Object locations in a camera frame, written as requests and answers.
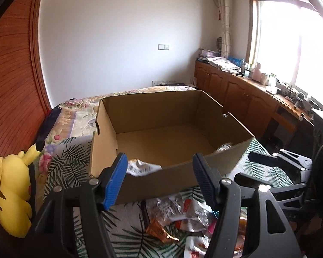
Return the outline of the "window with wooden frame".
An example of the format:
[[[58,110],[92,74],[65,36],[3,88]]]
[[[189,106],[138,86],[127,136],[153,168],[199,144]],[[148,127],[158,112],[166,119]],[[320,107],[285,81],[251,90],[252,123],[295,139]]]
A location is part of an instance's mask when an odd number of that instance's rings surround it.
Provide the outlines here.
[[[249,0],[247,58],[323,107],[323,16],[309,0]]]

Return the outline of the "white barcode snack packet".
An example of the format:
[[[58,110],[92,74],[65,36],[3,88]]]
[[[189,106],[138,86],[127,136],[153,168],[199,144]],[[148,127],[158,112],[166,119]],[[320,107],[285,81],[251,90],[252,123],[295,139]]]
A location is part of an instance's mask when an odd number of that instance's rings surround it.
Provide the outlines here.
[[[160,165],[146,163],[139,159],[132,159],[128,161],[126,173],[134,177],[144,177],[160,170],[162,170]]]

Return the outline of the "yellow Pikachu plush toy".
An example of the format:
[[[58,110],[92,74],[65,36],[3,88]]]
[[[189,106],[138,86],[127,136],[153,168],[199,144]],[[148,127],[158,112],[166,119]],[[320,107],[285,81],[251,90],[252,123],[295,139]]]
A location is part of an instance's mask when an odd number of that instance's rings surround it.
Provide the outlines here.
[[[31,181],[29,165],[39,156],[45,142],[33,144],[26,152],[0,157],[0,224],[17,238],[31,227],[33,210],[29,204]]]

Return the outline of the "white chicken feet snack packet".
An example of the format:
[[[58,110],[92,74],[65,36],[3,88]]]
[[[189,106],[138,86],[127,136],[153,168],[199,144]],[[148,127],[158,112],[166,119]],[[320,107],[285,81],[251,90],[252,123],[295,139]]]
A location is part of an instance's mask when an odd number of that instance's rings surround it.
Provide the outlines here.
[[[204,258],[210,239],[206,236],[188,236],[185,241],[183,258]]]

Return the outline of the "patterned window curtain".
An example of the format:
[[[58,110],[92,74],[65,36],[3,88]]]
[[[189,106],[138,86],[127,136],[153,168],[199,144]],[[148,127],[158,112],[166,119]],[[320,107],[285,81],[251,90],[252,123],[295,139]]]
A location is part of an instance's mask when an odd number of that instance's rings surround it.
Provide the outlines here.
[[[220,20],[222,23],[222,56],[227,58],[231,54],[231,16],[233,0],[218,0]]]

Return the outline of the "white wall switch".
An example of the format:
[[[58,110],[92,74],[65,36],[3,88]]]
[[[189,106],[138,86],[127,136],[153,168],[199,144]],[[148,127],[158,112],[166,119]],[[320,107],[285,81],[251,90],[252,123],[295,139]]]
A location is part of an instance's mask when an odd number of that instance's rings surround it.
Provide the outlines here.
[[[169,45],[159,44],[158,50],[169,50]]]

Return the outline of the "brown cardboard box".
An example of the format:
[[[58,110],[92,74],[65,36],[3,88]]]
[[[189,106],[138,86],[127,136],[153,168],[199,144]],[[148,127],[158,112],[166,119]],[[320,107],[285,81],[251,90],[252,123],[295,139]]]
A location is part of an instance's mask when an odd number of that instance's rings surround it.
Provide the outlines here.
[[[93,134],[90,174],[98,177],[119,153],[158,165],[147,175],[126,175],[117,204],[166,196],[197,184],[192,160],[229,174],[253,135],[201,90],[135,93],[100,101]]]

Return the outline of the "wooden slatted wardrobe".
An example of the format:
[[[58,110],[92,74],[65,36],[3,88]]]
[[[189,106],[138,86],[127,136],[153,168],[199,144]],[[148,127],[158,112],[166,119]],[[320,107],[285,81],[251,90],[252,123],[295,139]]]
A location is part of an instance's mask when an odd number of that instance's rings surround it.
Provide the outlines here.
[[[41,0],[6,0],[0,12],[0,156],[27,150],[51,111],[38,47]]]

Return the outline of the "silver foil snack packet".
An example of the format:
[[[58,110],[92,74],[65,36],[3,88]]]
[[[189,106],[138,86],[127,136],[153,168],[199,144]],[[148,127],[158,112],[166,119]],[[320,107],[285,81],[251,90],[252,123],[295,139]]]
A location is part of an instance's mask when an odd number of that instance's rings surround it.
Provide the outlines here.
[[[146,200],[150,221],[156,219],[162,226],[185,219],[184,201],[180,193]]]

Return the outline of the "brown transparent snack packet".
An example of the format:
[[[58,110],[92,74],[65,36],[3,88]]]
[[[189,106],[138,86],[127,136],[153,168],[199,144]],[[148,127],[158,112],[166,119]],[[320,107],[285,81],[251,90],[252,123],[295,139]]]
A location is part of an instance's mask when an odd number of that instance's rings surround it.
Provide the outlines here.
[[[160,240],[162,243],[176,243],[179,242],[180,240],[172,235],[170,235],[164,227],[157,221],[157,219],[152,219],[151,223],[146,229],[146,232]]]

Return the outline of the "silver red-top snack packet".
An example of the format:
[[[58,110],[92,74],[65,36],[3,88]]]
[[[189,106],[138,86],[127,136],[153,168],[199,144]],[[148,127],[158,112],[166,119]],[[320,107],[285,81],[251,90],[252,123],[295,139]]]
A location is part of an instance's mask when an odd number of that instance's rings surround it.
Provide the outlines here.
[[[217,222],[217,214],[205,203],[197,200],[186,199],[184,202],[184,219],[175,222],[175,227],[187,232],[205,232],[213,228]]]

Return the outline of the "wooden sideboard cabinet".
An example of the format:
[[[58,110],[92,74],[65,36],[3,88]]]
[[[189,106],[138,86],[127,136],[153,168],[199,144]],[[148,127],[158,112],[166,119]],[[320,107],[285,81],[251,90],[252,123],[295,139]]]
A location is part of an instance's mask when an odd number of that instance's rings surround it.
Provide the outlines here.
[[[223,105],[264,146],[282,141],[288,145],[293,134],[311,116],[279,94],[247,77],[220,71],[208,63],[195,62],[196,87]]]

